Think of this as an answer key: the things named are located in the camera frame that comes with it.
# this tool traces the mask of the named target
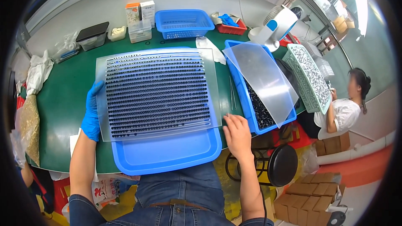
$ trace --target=brown belt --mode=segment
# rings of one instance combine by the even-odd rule
[[[208,209],[206,209],[204,207],[201,207],[201,206],[198,206],[196,204],[189,203],[189,202],[187,202],[186,200],[183,200],[183,199],[170,199],[170,202],[157,202],[157,203],[151,204],[150,207],[155,207],[155,206],[160,206],[160,205],[174,205],[174,204],[186,205],[186,206],[189,206],[189,207],[208,210]]]

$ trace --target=fan grille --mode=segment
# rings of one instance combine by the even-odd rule
[[[283,9],[284,7],[281,5],[277,5],[274,8],[272,8],[272,10],[268,13],[268,15],[264,19],[264,26],[266,26],[271,19],[275,18],[276,15],[278,15],[278,13]]]

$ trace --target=blue plastic bin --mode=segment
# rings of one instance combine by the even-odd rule
[[[203,10],[163,10],[155,13],[156,28],[166,40],[202,37],[215,28]]]
[[[235,40],[226,40],[225,48],[229,48],[229,47],[232,47],[232,46],[235,46],[238,44],[242,44],[242,43],[244,43],[244,42],[235,41]],[[275,61],[275,59],[272,56],[269,49],[266,46],[262,46],[262,48],[264,48],[264,50],[269,54],[269,56]],[[236,66],[227,57],[226,57],[226,62],[228,63],[230,73],[233,76],[233,81],[234,81],[234,84],[236,85],[236,89],[239,94],[239,99],[240,99],[240,103],[242,104],[244,117],[249,122],[250,132],[254,132],[256,134],[264,134],[266,132],[269,132],[269,131],[277,128],[278,126],[275,124],[275,125],[272,125],[267,128],[259,129],[258,123],[257,123],[257,118],[255,117],[255,113],[254,113],[253,104],[251,103],[251,98],[249,95],[249,91],[247,91],[247,87],[246,87],[246,83],[244,82],[243,75],[239,72],[239,70],[236,68]],[[290,112],[288,118],[284,121],[283,124],[292,122],[295,119],[296,119],[296,111],[293,108],[292,111]]]
[[[214,113],[214,106],[209,108]],[[222,150],[218,127],[111,144],[115,164],[126,175],[148,175],[189,168],[215,160]]]

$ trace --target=blue glove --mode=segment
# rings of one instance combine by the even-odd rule
[[[225,13],[224,15],[222,15],[222,16],[219,16],[218,18],[222,19],[222,23],[223,23],[224,25],[239,27],[239,25],[236,24],[236,23],[233,21],[233,19],[232,19],[228,14],[226,14],[226,13]]]
[[[89,90],[86,96],[86,112],[81,124],[81,129],[84,131],[86,136],[96,142],[99,141],[99,132],[101,131],[99,126],[96,95],[103,85],[104,81],[100,81],[98,84],[95,84],[94,82],[92,88]]]

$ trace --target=hand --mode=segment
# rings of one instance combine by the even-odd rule
[[[98,109],[97,109],[97,93],[102,89],[104,81],[93,84],[86,96],[86,113],[82,120],[81,129],[86,136],[96,142],[99,141],[99,132],[101,131],[99,126]]]
[[[230,114],[224,115],[227,126],[223,127],[229,151],[242,164],[245,161],[254,162],[251,152],[251,133],[249,123],[244,117]]]
[[[329,90],[329,92],[331,92],[332,100],[333,100],[333,101],[338,98],[338,96],[336,95],[336,89],[335,89],[335,88],[331,88],[331,89]]]

